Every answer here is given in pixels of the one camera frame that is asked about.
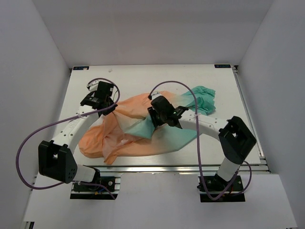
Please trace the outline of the orange and teal jacket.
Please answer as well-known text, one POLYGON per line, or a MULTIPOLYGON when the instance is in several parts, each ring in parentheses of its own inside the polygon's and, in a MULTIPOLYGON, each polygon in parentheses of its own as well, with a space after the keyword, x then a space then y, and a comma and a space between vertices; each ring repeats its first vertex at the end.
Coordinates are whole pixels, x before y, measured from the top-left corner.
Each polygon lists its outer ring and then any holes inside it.
POLYGON ((121 156, 154 156, 175 152, 196 138, 194 130, 163 125, 155 128, 148 108, 148 94, 118 102, 116 109, 101 116, 79 141, 88 158, 103 158, 111 165, 121 156))

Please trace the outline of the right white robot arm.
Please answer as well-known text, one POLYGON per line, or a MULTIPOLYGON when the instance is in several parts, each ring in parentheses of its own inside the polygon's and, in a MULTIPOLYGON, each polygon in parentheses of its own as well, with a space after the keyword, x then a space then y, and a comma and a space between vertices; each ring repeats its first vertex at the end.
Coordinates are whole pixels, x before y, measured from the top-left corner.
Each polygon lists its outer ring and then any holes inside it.
POLYGON ((233 183, 234 174, 257 142, 244 121, 237 116, 223 120, 196 114, 187 107, 175 108, 160 93, 148 98, 151 101, 148 111, 155 127, 167 124, 183 130, 199 131, 200 134, 208 135, 220 142, 224 159, 210 187, 217 186, 220 190, 227 190, 233 183))

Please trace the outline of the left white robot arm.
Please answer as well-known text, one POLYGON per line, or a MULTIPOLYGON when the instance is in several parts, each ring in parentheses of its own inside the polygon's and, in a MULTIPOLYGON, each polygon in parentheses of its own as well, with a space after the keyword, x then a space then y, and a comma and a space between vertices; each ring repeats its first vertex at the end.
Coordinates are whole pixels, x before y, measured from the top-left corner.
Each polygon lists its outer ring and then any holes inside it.
POLYGON ((92 81, 87 88, 89 93, 81 101, 76 118, 69 121, 52 140, 40 143, 39 173, 66 184, 84 182, 89 190, 96 190, 101 184, 99 171, 78 165, 73 153, 91 125, 101 116, 113 112, 117 105, 112 100, 114 84, 92 81))

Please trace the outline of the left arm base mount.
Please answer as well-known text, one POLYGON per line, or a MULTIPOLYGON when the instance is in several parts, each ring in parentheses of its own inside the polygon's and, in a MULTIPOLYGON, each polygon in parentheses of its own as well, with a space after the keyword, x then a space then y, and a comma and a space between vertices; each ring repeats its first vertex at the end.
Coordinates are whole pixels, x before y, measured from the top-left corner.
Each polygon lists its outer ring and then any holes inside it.
POLYGON ((115 200, 119 194, 120 176, 103 176, 96 182, 74 182, 70 199, 80 200, 115 200))

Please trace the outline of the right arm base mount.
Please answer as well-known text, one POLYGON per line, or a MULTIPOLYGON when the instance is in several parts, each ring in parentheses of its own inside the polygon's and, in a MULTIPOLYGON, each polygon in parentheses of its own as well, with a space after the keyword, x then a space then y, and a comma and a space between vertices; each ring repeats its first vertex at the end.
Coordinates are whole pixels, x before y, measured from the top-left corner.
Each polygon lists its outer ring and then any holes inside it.
MULTIPOLYGON (((201 203, 211 203, 211 202, 245 202, 245 196, 244 193, 240 193, 243 189, 243 182, 241 179, 241 176, 238 175, 237 178, 234 180, 233 184, 226 190, 226 192, 223 193, 223 195, 213 201, 211 200, 208 195, 205 192, 205 189, 202 184, 201 177, 198 177, 199 184, 197 186, 197 189, 199 190, 200 195, 200 202, 201 203)), ((214 176, 204 176, 204 181, 206 183, 207 189, 210 193, 210 195, 215 198, 217 197, 226 187, 226 185, 216 181, 214 179, 214 176)))

